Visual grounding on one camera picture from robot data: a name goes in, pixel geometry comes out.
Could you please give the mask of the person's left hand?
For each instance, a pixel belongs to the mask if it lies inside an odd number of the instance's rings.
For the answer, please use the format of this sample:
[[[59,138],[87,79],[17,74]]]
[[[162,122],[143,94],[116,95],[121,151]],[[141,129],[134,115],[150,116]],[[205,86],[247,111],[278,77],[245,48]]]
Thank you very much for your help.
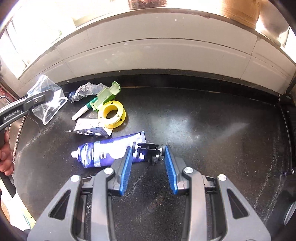
[[[14,171],[13,164],[13,152],[10,147],[10,133],[5,131],[4,133],[4,145],[1,147],[1,163],[0,171],[6,176],[10,176]]]

